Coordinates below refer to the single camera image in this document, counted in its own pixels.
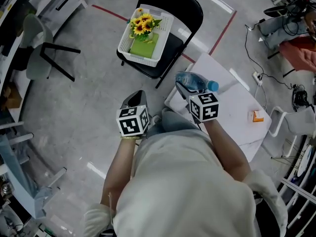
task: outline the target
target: green box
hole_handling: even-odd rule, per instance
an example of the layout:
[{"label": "green box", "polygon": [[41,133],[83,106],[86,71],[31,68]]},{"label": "green box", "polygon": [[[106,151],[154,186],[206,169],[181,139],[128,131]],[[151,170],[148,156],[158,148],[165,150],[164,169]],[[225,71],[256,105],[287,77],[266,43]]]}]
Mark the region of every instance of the green box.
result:
[{"label": "green box", "polygon": [[138,56],[151,58],[155,49],[155,46],[157,44],[159,34],[154,33],[154,36],[152,38],[152,43],[143,42],[138,39],[134,40],[134,43],[129,51],[131,54],[135,54]]}]

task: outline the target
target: black and white marker cube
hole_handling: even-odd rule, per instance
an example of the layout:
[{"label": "black and white marker cube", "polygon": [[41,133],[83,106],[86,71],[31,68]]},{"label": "black and white marker cube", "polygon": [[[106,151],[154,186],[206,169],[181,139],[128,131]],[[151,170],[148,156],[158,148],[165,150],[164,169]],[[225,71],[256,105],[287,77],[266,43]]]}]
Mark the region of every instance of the black and white marker cube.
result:
[{"label": "black and white marker cube", "polygon": [[215,93],[202,93],[189,97],[190,112],[199,121],[204,122],[216,119],[219,102]]},{"label": "black and white marker cube", "polygon": [[146,105],[117,110],[117,122],[122,136],[143,134],[149,124]]}]

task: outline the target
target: hand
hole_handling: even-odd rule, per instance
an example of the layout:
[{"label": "hand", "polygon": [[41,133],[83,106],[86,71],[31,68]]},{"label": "hand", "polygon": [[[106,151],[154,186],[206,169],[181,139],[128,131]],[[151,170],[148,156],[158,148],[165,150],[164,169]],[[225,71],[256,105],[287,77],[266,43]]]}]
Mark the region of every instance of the hand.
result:
[{"label": "hand", "polygon": [[308,26],[308,29],[310,32],[315,33],[316,32],[316,27],[314,24],[314,21],[316,21],[316,12],[313,10],[309,13],[307,13],[304,17],[305,23]]}]

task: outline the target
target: concrete floor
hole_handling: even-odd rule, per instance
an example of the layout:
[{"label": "concrete floor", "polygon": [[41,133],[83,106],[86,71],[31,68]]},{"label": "concrete floor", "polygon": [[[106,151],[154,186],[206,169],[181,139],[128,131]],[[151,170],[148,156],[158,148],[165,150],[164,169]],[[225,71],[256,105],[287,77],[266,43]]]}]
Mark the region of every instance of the concrete floor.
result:
[{"label": "concrete floor", "polygon": [[[48,80],[34,81],[22,113],[25,128],[34,133],[32,144],[50,167],[51,172],[61,167],[67,173],[60,182],[61,192],[46,206],[47,217],[42,220],[58,236],[80,236],[82,214],[88,204],[99,202],[103,177],[111,164],[119,144],[116,110],[133,91],[145,90],[152,115],[161,111],[164,100],[174,86],[176,71],[185,70],[190,61],[180,57],[158,90],[151,80],[128,65],[121,66],[116,49],[126,27],[125,22],[109,13],[92,7],[95,4],[129,18],[138,0],[86,0],[89,7],[76,11],[62,28],[56,43],[81,49],[80,55],[58,53],[56,61],[74,73],[71,82],[55,70]],[[197,60],[202,52],[209,52],[227,25],[232,14],[212,0],[198,0],[204,12],[204,22],[185,54]],[[263,10],[272,7],[270,0],[223,0],[237,10],[212,57],[226,69],[233,68],[249,85],[254,95],[257,85],[252,73],[261,69],[252,63],[244,48],[246,27],[262,18]],[[181,34],[173,27],[172,33]],[[250,56],[261,64],[266,74],[282,80],[282,74],[292,69],[280,55],[267,60],[268,50],[258,42],[257,30],[248,34]],[[313,96],[313,73],[294,72],[283,82],[303,84],[309,99]],[[258,89],[256,99],[267,106],[270,113],[275,105],[292,112],[291,94],[284,85],[264,78],[264,93]],[[38,182],[44,180],[44,168],[32,163]],[[278,184],[287,166],[270,160],[260,148],[251,162],[252,168],[264,170]]]}]

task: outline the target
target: red cloth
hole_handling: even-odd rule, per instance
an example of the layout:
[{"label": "red cloth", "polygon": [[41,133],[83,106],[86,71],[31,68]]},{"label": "red cloth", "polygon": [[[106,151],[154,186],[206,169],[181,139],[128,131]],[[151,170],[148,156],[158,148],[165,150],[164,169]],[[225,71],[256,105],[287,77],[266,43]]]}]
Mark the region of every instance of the red cloth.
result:
[{"label": "red cloth", "polygon": [[282,42],[279,50],[296,71],[316,72],[316,48],[315,43],[309,37],[298,37]]}]

